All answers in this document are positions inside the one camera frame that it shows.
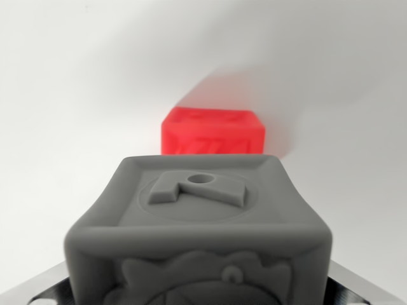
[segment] gray plastic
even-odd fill
[[[124,159],[66,237],[77,305],[322,304],[331,231],[265,155]]]

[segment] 3d printed cube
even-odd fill
[[[252,111],[175,107],[162,123],[162,154],[261,154],[264,141]]]
[[[77,305],[321,305],[331,231],[265,155],[124,159],[66,237]]]

